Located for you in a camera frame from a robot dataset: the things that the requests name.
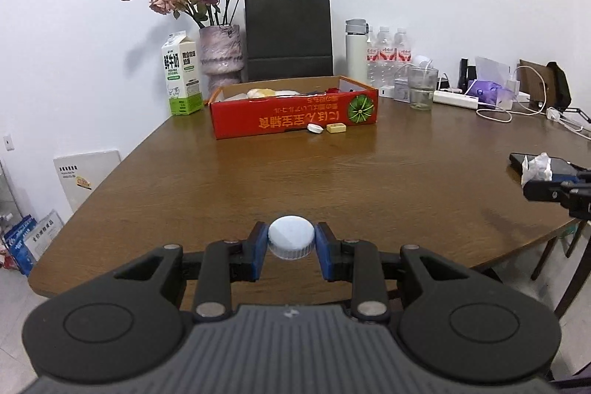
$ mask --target glass of water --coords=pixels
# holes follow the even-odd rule
[[[433,92],[437,86],[439,71],[432,67],[412,66],[408,73],[410,107],[430,111],[433,107]]]

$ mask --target wooden table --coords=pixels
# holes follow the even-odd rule
[[[377,124],[344,134],[215,140],[208,110],[171,117],[73,215],[29,283],[53,296],[156,246],[203,250],[285,214],[326,221],[337,238],[367,239],[380,250],[414,243],[485,266],[569,221],[557,204],[525,200],[509,153],[547,151],[585,166],[588,146],[543,116],[501,124],[390,99],[380,99]],[[349,298],[351,286],[324,282],[315,255],[281,261],[269,252],[261,280],[235,283],[232,292],[235,303],[318,303]]]

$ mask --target small yellow block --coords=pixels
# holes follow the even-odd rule
[[[326,130],[331,134],[336,134],[337,132],[345,132],[347,130],[347,126],[345,126],[342,122],[337,122],[336,124],[329,124],[326,126]]]

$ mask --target white board on wall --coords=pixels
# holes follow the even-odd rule
[[[119,151],[116,150],[77,154],[53,160],[55,171],[60,177],[61,186],[73,212],[78,210],[120,162]]]

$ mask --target vase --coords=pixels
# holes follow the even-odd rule
[[[240,26],[208,26],[199,30],[201,70],[209,78],[209,92],[240,83],[244,57],[240,46]]]

